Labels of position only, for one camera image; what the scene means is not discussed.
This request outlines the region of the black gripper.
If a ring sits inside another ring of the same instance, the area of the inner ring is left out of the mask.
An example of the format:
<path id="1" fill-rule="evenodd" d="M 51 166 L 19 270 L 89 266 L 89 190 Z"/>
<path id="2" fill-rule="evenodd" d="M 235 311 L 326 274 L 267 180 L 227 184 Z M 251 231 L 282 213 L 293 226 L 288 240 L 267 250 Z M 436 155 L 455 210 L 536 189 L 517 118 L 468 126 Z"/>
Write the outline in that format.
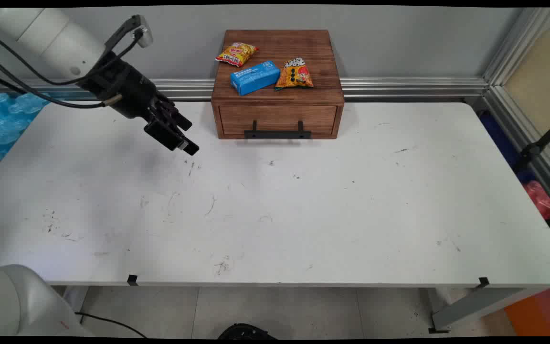
<path id="1" fill-rule="evenodd" d="M 144 127 L 144 132 L 170 151 L 181 150 L 189 155 L 199 152 L 199 146 L 183 133 L 192 127 L 192 122 L 149 79 L 124 60 L 115 61 L 105 71 L 79 81 L 78 85 L 102 101 L 121 95 L 122 98 L 111 107 L 129 119 L 150 120 L 153 105 L 156 116 Z"/>

